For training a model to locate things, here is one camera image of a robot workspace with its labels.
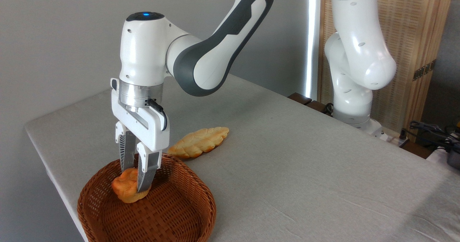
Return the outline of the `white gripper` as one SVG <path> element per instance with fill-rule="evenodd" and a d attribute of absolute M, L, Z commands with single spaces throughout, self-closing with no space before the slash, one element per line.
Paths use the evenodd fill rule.
<path fill-rule="evenodd" d="M 134 167 L 134 154 L 137 144 L 138 179 L 137 192 L 141 193 L 151 186 L 156 170 L 161 168 L 162 150 L 170 143 L 170 121 L 159 105 L 129 111 L 119 101 L 121 82 L 111 79 L 111 108 L 120 121 L 115 125 L 115 142 L 119 146 L 121 171 Z"/>

